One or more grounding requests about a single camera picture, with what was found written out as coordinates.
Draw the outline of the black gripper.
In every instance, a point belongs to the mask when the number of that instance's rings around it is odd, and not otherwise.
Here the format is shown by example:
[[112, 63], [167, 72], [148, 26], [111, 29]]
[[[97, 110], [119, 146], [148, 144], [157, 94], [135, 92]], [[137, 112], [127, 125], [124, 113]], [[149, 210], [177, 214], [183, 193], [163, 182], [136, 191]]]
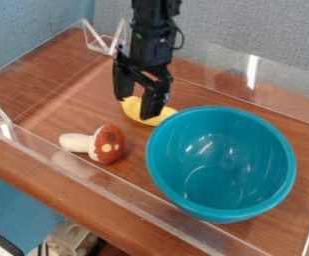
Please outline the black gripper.
[[172, 75], [168, 65], [172, 63], [173, 51], [183, 48], [176, 45], [177, 33], [181, 32], [173, 19], [160, 26], [132, 23], [133, 34], [131, 46], [119, 45], [117, 60], [113, 64], [113, 84], [116, 98], [123, 101], [133, 95], [136, 76], [148, 72], [160, 80], [143, 82], [145, 89], [141, 102], [140, 118], [157, 117], [171, 99]]

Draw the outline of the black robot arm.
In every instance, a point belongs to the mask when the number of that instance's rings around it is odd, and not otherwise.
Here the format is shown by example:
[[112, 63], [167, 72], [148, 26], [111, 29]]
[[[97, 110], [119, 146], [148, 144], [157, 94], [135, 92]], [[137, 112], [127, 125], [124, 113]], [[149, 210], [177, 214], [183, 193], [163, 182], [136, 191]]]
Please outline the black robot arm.
[[131, 45], [117, 45], [113, 63], [115, 95], [124, 100], [140, 84], [143, 95], [140, 118], [157, 117], [171, 99], [175, 81], [168, 70], [173, 52], [185, 44], [185, 35], [175, 17], [181, 13], [183, 0], [132, 0]]

